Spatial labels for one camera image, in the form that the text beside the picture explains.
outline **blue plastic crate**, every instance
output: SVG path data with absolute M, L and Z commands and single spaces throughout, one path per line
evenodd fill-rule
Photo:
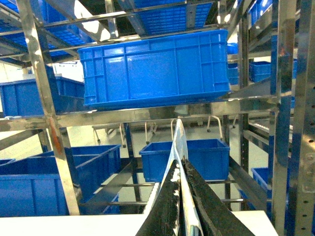
M 18 8 L 16 6 L 15 0 L 0 0 L 0 3 L 6 5 L 10 9 L 12 9 L 13 11 L 18 12 Z M 59 22 L 59 21 L 66 20 L 65 16 L 60 14 L 56 9 L 54 9 L 46 1 L 40 0 L 39 6 L 41 9 L 43 21 L 45 23 L 53 23 L 53 22 Z M 1 24 L 1 22 L 0 22 L 0 30 L 2 30 L 2 31 L 17 30 L 17 28 L 11 27 L 8 23 Z M 77 45 L 81 45 L 81 44 L 85 44 L 85 43 L 90 43 L 93 41 L 86 33 L 81 31 L 75 25 L 52 27 L 52 28 L 49 28 L 48 31 L 51 32 L 54 36 L 63 40 L 64 42 L 66 42 L 70 45 L 73 45 L 73 46 L 77 46 Z M 24 37 L 23 33 L 6 35 L 3 37 L 26 47 L 25 37 Z M 53 52 L 51 55 L 52 56 L 61 56 L 61 55 L 67 55 L 67 53 L 60 51 L 60 52 Z
M 237 43 L 228 43 L 227 44 L 227 53 L 228 54 L 238 54 L 238 45 L 237 45 Z
M 232 63 L 228 65 L 227 70 L 228 80 L 231 85 L 238 85 L 238 67 L 237 63 Z
M 181 2 L 180 0 L 134 0 L 136 8 Z M 195 28 L 202 28 L 212 3 L 196 7 Z M 148 34 L 162 34 L 186 30 L 186 6 L 175 6 L 138 13 Z
M 110 176 L 110 155 L 120 160 L 119 147 L 72 148 L 85 201 Z M 0 217 L 68 215 L 54 157 L 29 157 L 0 166 L 0 189 Z
M 112 200 L 112 202 L 119 202 L 119 194 Z M 119 214 L 120 209 L 119 206 L 107 206 L 103 212 L 103 214 Z
M 224 95 L 226 37 L 226 30 L 214 30 L 80 49 L 85 104 L 114 110 Z
M 189 161 L 206 180 L 227 179 L 230 148 L 221 140 L 187 141 Z M 139 154 L 146 182 L 161 182 L 172 142 L 150 143 Z
M 266 61 L 255 61 L 250 63 L 250 80 L 259 82 L 270 77 L 271 64 Z
M 272 0 L 257 0 L 257 2 L 252 6 L 249 13 L 252 16 L 252 25 L 254 25 L 257 20 L 266 12 L 266 10 L 272 5 Z
M 272 190 L 268 188 L 267 186 L 267 181 L 268 181 L 268 168 L 263 167 L 263 168 L 252 168 L 252 175 L 253 179 L 257 181 L 257 183 L 262 187 L 262 189 L 267 193 L 268 198 L 272 198 Z M 290 175 L 287 175 L 287 183 L 286 183 L 286 190 L 288 192 L 289 189 L 289 179 Z M 247 196 L 244 193 L 241 193 L 241 196 L 245 199 L 247 199 Z M 267 215 L 270 219 L 272 219 L 272 214 L 271 214 L 271 203 L 267 204 Z M 313 217 L 313 232 L 315 232 L 315 216 Z
M 56 79 L 59 95 L 83 97 L 84 83 L 64 77 L 56 77 Z M 35 79 L 0 83 L 0 93 L 5 117 L 39 116 L 44 114 Z M 61 111 L 64 104 L 58 102 L 57 98 L 54 99 L 54 102 L 56 110 Z

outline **black curved strip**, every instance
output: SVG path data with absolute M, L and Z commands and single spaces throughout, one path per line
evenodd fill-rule
M 179 169 L 176 160 L 173 161 L 156 202 L 136 236 L 178 235 L 181 183 L 179 179 L 174 181 L 175 169 Z
M 221 202 L 188 160 L 183 161 L 183 167 L 204 236 L 254 236 Z

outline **empty blue crate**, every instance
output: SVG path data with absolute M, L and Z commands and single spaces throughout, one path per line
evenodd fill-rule
M 226 30 L 78 50 L 85 105 L 117 110 L 212 101 L 229 91 Z
M 255 61 L 250 63 L 250 80 L 259 82 L 270 77 L 271 64 L 266 61 Z
M 53 99 L 57 112 L 62 111 L 66 103 L 58 101 L 56 94 L 68 97 L 84 96 L 84 83 L 64 77 L 56 77 L 58 91 L 53 92 Z M 5 117 L 39 116 L 43 109 L 35 79 L 0 83 L 1 103 Z
M 83 201 L 120 169 L 120 145 L 73 147 Z M 0 217 L 68 215 L 53 152 L 0 166 Z
M 238 85 L 238 67 L 237 63 L 232 63 L 228 65 L 227 70 L 228 80 L 231 85 Z
M 230 148 L 218 139 L 187 141 L 189 161 L 205 180 L 227 179 Z M 150 143 L 139 154 L 146 182 L 161 182 L 172 142 Z

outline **white table surface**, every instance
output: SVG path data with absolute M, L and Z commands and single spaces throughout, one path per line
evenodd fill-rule
M 263 211 L 233 212 L 255 236 L 277 236 Z M 1 235 L 134 236 L 146 215 L 93 215 L 0 218 Z

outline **metal shelving rack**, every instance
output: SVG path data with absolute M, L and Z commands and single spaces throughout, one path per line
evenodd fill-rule
M 52 148 L 56 157 L 57 166 L 62 180 L 63 190 L 70 215 L 79 215 L 77 200 L 80 198 L 80 187 L 72 184 L 77 179 L 73 157 L 71 152 L 66 155 L 65 148 L 71 148 L 67 133 L 67 127 L 97 125 L 110 123 L 124 123 L 126 131 L 126 144 L 129 159 L 123 170 L 114 177 L 109 184 L 93 198 L 94 202 L 99 199 L 106 199 L 106 196 L 115 196 L 124 186 L 133 187 L 136 196 L 134 205 L 143 205 L 140 194 L 140 184 L 137 180 L 137 172 L 141 170 L 141 159 L 135 157 L 132 145 L 132 134 L 130 131 L 131 122 L 154 121 L 159 119 L 177 118 L 175 106 L 130 109 L 110 112 L 99 111 L 78 111 L 67 114 L 56 114 L 51 88 L 56 83 L 49 83 L 48 77 L 53 76 L 52 69 L 47 65 L 61 60 L 77 59 L 76 49 L 95 45 L 106 45 L 120 41 L 139 39 L 139 36 L 118 37 L 114 31 L 115 18 L 131 17 L 139 11 L 147 11 L 157 8 L 166 8 L 174 5 L 200 4 L 207 2 L 219 3 L 219 15 L 224 19 L 227 15 L 225 0 L 212 1 L 185 1 L 174 4 L 166 4 L 142 9 L 115 12 L 112 1 L 106 1 L 106 14 L 76 19 L 74 17 L 74 0 L 47 0 L 54 8 L 64 13 L 69 20 L 43 25 L 38 12 L 32 8 L 35 0 L 17 0 L 20 14 L 6 14 L 6 17 L 15 19 L 23 30 L 2 32 L 0 36 L 24 32 L 28 43 L 28 52 L 18 45 L 1 40 L 1 60 L 19 65 L 21 67 L 33 66 L 36 76 L 40 99 L 42 102 L 44 116 L 32 118 L 3 118 L 0 119 L 0 131 L 13 130 L 46 130 L 52 141 Z M 240 136 L 240 161 L 236 163 L 230 158 L 230 174 L 234 180 L 221 183 L 225 184 L 225 197 L 227 202 L 230 199 L 230 184 L 235 183 L 242 189 L 249 198 L 249 201 L 256 209 L 266 210 L 267 202 L 272 204 L 273 223 L 279 235 L 285 235 L 285 199 L 286 199 L 286 177 L 287 170 L 290 171 L 290 189 L 288 208 L 290 222 L 287 235 L 311 235 L 313 210 L 314 210 L 314 158 L 315 158 L 315 137 L 314 137 L 314 91 L 315 91 L 315 0 L 301 0 L 301 8 L 296 11 L 296 0 L 273 0 L 273 5 L 260 18 L 260 20 L 249 29 L 248 9 L 254 4 L 254 0 L 235 0 L 230 12 L 228 23 L 205 26 L 203 29 L 187 30 L 185 33 L 227 29 L 229 37 L 239 26 L 239 54 L 232 55 L 229 59 L 238 59 L 240 70 L 240 90 L 228 95 L 226 98 L 213 103 L 187 105 L 187 114 L 184 117 L 198 116 L 223 116 L 223 133 L 225 142 L 229 143 L 229 118 L 231 115 L 239 115 L 239 136 Z M 295 33 L 295 21 L 300 20 L 299 36 Z M 51 42 L 51 35 L 46 28 L 65 26 L 69 24 L 82 25 L 82 23 L 110 20 L 109 40 L 97 40 L 96 43 L 89 43 L 80 46 L 65 45 L 64 42 L 56 42 L 58 48 L 49 50 L 47 41 Z M 271 36 L 277 35 L 278 53 L 272 54 L 272 76 L 269 83 L 258 83 L 248 86 L 249 58 L 270 55 L 270 46 L 266 45 Z M 143 36 L 142 39 L 158 37 Z M 290 102 L 291 102 L 291 75 L 294 39 L 300 38 L 298 50 L 298 76 L 296 82 L 296 106 L 294 116 L 294 129 L 292 138 L 292 156 L 288 158 L 289 151 L 289 126 L 290 126 Z M 67 51 L 70 56 L 65 58 L 51 58 L 49 52 Z M 269 132 L 249 123 L 249 113 L 262 111 L 270 112 Z M 40 140 L 43 151 L 47 150 L 48 137 L 41 132 Z M 255 143 L 269 153 L 268 183 L 273 188 L 272 199 L 267 199 L 266 193 L 250 177 L 249 171 L 249 141 Z M 133 184 L 126 185 L 132 177 Z

